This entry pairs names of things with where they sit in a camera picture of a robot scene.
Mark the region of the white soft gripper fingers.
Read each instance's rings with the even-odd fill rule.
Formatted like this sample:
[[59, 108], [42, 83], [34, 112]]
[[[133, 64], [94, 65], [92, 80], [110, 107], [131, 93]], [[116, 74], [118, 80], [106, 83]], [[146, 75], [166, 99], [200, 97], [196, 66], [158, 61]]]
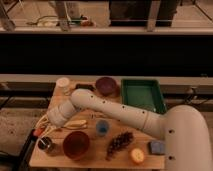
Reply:
[[42, 137], [45, 137], [53, 132], [56, 129], [56, 126], [50, 123], [47, 115], [43, 115], [35, 125], [35, 129], [37, 128], [44, 129], [44, 132], [39, 137], [37, 137], [38, 139], [41, 139]]

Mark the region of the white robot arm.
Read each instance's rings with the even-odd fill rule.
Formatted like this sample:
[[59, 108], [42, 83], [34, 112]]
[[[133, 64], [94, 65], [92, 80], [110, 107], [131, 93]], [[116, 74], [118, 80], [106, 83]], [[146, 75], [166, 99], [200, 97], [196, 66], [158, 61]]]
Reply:
[[64, 126], [81, 110], [91, 109], [165, 141], [166, 171], [213, 171], [210, 134], [203, 115], [189, 105], [172, 107], [164, 115], [108, 101], [88, 89], [76, 89], [37, 122], [42, 136]]

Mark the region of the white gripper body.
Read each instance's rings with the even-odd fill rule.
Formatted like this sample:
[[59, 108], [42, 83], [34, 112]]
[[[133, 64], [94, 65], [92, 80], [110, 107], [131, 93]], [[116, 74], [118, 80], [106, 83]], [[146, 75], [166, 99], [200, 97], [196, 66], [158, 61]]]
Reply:
[[70, 100], [66, 100], [61, 104], [51, 108], [47, 112], [47, 118], [51, 124], [62, 127], [74, 114], [74, 106]]

